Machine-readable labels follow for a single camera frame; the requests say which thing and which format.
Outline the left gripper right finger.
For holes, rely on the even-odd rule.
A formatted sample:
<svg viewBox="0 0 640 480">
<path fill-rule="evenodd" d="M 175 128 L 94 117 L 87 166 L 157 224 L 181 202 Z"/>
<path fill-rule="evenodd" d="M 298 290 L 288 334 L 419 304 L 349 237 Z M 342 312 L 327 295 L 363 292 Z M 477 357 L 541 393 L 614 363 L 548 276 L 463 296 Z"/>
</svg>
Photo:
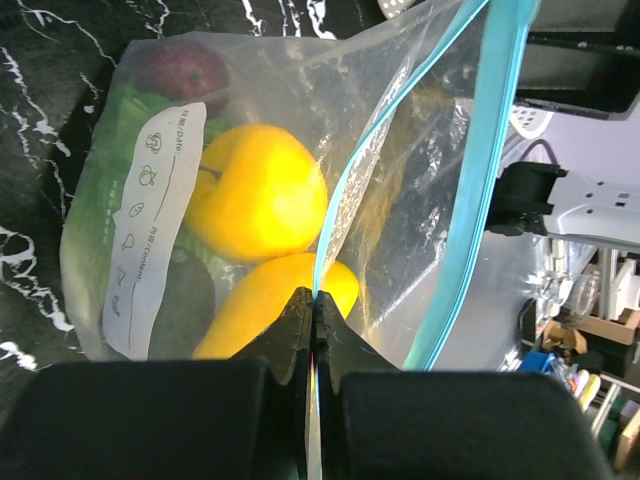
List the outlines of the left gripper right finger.
<svg viewBox="0 0 640 480">
<path fill-rule="evenodd" d="M 576 401 L 541 373 L 402 371 L 314 305 L 327 479 L 609 479 Z"/>
</svg>

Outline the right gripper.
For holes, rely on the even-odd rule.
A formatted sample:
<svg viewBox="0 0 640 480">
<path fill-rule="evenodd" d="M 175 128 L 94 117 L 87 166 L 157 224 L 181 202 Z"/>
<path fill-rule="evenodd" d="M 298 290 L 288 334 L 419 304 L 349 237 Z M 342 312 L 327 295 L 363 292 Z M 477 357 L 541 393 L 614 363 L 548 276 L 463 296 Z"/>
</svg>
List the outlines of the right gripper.
<svg viewBox="0 0 640 480">
<path fill-rule="evenodd" d="M 639 103 L 638 0 L 543 0 L 530 28 L 515 103 L 625 120 Z"/>
</svg>

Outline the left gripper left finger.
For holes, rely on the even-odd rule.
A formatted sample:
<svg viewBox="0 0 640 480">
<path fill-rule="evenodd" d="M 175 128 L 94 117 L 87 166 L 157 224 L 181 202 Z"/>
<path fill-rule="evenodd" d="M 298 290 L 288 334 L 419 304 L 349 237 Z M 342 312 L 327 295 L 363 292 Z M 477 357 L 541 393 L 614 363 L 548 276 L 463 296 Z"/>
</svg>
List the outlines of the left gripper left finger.
<svg viewBox="0 0 640 480">
<path fill-rule="evenodd" d="M 311 293 L 227 360 L 61 363 L 1 429 L 5 479 L 303 479 Z"/>
</svg>

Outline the yellow fake lemon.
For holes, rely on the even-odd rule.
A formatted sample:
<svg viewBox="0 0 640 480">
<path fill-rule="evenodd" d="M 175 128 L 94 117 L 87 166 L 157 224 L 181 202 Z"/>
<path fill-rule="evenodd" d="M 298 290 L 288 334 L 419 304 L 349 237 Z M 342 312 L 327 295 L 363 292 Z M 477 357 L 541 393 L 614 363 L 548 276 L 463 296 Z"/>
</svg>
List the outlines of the yellow fake lemon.
<svg viewBox="0 0 640 480">
<path fill-rule="evenodd" d="M 307 148 L 283 128 L 245 124 L 204 148 L 185 223 L 218 256 L 255 263 L 307 250 L 327 207 Z"/>
<path fill-rule="evenodd" d="M 313 253 L 298 253 L 254 268 L 233 287 L 192 358 L 227 359 L 261 335 L 297 288 L 312 287 L 315 260 Z"/>
</svg>

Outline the dark green fake avocado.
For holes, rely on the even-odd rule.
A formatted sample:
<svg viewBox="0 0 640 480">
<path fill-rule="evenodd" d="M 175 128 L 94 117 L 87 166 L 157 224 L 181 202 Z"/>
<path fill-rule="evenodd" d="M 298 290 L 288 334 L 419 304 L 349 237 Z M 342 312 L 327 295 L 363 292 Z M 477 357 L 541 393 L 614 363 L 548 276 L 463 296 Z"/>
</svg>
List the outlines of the dark green fake avocado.
<svg viewBox="0 0 640 480">
<path fill-rule="evenodd" d="M 215 300 L 214 282 L 205 264 L 192 252 L 174 247 L 148 359 L 190 358 L 211 324 Z"/>
</svg>

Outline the clear zip top bag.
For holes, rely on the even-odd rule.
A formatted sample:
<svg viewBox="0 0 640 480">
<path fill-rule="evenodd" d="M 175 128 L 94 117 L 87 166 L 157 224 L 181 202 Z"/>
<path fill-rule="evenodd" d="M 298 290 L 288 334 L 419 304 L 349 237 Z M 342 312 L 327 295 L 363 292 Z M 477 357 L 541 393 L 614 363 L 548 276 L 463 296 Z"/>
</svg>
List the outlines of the clear zip top bag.
<svg viewBox="0 0 640 480">
<path fill-rule="evenodd" d="M 430 365 L 468 288 L 535 1 L 442 1 L 347 41 L 190 33 L 132 43 L 63 227 L 72 377 L 89 478 L 303 472 L 320 389 L 322 471 L 350 474 L 328 338 L 365 282 L 337 254 L 398 106 L 481 12 L 475 118 Z"/>
</svg>

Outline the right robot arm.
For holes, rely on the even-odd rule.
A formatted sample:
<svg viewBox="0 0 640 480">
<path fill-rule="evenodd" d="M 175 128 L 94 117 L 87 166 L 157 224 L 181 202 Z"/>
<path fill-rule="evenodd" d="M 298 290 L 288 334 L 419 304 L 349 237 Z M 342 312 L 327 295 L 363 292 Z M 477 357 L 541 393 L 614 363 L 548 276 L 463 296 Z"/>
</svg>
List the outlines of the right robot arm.
<svg viewBox="0 0 640 480">
<path fill-rule="evenodd" d="M 544 1 L 528 34 L 519 106 L 625 121 L 639 109 L 639 4 Z M 639 166 L 622 182 L 521 161 L 496 182 L 486 227 L 636 252 Z"/>
</svg>

